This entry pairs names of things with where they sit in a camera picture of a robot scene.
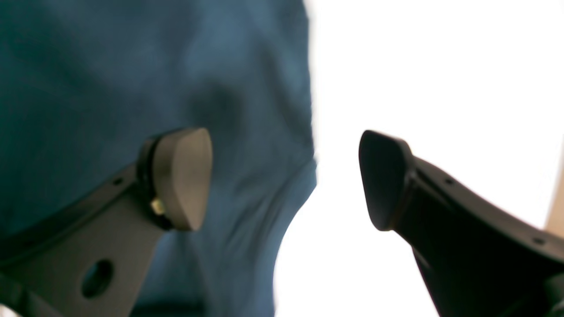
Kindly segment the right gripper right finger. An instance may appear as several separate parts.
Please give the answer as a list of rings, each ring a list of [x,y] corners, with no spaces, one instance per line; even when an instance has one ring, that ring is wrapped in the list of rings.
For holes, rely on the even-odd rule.
[[[561,317],[563,239],[493,206],[402,139],[365,131],[369,218],[413,251],[441,317]]]

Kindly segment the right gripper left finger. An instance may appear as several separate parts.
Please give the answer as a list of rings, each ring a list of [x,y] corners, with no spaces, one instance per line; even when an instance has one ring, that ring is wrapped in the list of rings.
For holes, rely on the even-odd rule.
[[[150,138],[137,162],[82,200],[1,240],[1,307],[19,317],[127,317],[161,236],[205,219],[204,128]]]

